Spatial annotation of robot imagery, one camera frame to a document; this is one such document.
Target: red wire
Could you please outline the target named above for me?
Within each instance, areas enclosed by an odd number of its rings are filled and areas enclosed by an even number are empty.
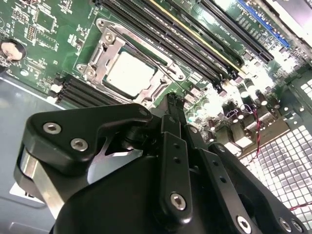
[[[253,112],[253,115],[256,119],[256,122],[257,122],[257,150],[256,150],[256,153],[255,153],[255,156],[248,162],[248,164],[246,166],[249,166],[250,163],[252,163],[256,158],[258,158],[259,156],[259,153],[260,153],[260,127],[261,127],[261,121],[259,120],[258,118],[258,114],[257,114],[257,110],[255,110]]]
[[[296,209],[299,209],[299,208],[302,208],[302,207],[306,207],[306,206],[310,206],[310,205],[312,205],[312,202],[308,202],[308,203],[305,203],[305,204],[301,204],[301,205],[290,207],[289,210],[290,211],[294,211]]]
[[[256,150],[255,156],[248,162],[248,164],[246,166],[249,166],[250,163],[252,163],[256,158],[258,158],[259,153],[260,153],[260,127],[261,127],[261,121],[258,118],[257,110],[255,110],[253,112],[253,115],[254,115],[254,117],[255,117],[255,119],[257,121],[257,150]],[[312,205],[312,202],[308,202],[308,203],[305,203],[305,204],[301,204],[301,205],[290,207],[289,210],[290,211],[294,211],[296,209],[307,207],[307,206],[310,206],[310,205]]]

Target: screw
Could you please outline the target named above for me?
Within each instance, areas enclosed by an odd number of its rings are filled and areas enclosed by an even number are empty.
[[[78,66],[77,66],[77,69],[78,69],[78,71],[82,71],[82,70],[83,70],[83,67],[82,67],[81,65],[78,65]]]
[[[145,111],[145,110],[143,110],[143,109],[140,109],[140,113],[141,113],[142,115],[144,115],[144,116],[147,116],[147,115],[148,115],[147,111]]]
[[[294,225],[294,227],[295,227],[300,233],[303,232],[302,227],[301,227],[296,221],[294,221],[293,219],[292,219],[292,224]]]
[[[225,153],[225,149],[224,149],[224,147],[223,147],[223,146],[218,145],[218,149],[219,149],[221,152]]]
[[[180,194],[171,194],[170,201],[179,211],[185,210],[186,202]]]
[[[113,39],[114,39],[114,36],[111,34],[111,33],[107,33],[105,35],[105,39],[108,41],[108,42],[112,42]]]
[[[175,121],[175,119],[174,118],[172,118],[171,116],[169,117],[169,120],[171,121],[171,122],[173,122],[173,123],[175,123],[176,121]]]
[[[74,150],[77,150],[80,152],[83,152],[86,149],[88,149],[88,143],[84,139],[81,139],[81,138],[72,139],[72,141],[70,142],[70,145]]]
[[[242,216],[238,216],[237,217],[237,223],[240,226],[240,228],[246,233],[246,234],[250,234],[252,233],[252,228],[249,224],[249,222]]]
[[[88,75],[89,75],[89,76],[93,76],[93,75],[94,75],[94,71],[93,71],[93,70],[89,70],[89,71],[88,71]]]
[[[45,123],[43,125],[43,130],[48,134],[59,134],[62,131],[61,126],[59,126],[57,123]]]
[[[197,133],[197,129],[195,127],[190,127],[190,129],[193,133]]]
[[[104,26],[104,21],[101,20],[98,24],[99,24],[100,27],[103,27]]]
[[[289,226],[289,224],[282,218],[279,218],[279,223],[281,226],[289,233],[292,232],[292,228]]]

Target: wire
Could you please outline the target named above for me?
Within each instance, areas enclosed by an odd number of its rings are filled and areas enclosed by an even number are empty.
[[[308,202],[308,203],[305,203],[305,204],[301,204],[301,205],[290,207],[289,210],[290,211],[294,211],[294,210],[297,210],[299,208],[307,207],[307,206],[310,206],[310,205],[312,205],[312,202]]]

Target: mounting hole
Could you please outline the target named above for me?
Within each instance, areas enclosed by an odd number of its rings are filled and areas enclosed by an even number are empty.
[[[220,176],[220,180],[221,180],[223,183],[226,183],[226,179],[223,178],[222,176]]]
[[[181,163],[181,160],[178,157],[174,157],[174,161],[175,161],[176,164],[180,164]]]

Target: blue ram slot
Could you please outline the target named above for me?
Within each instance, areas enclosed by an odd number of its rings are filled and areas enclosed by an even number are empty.
[[[278,33],[274,32],[274,29],[266,24],[266,22],[257,14],[257,12],[250,6],[248,6],[244,0],[236,0],[241,6],[249,13],[252,17],[254,17],[261,25],[266,28],[283,46],[289,48],[290,45],[287,41],[285,41]]]

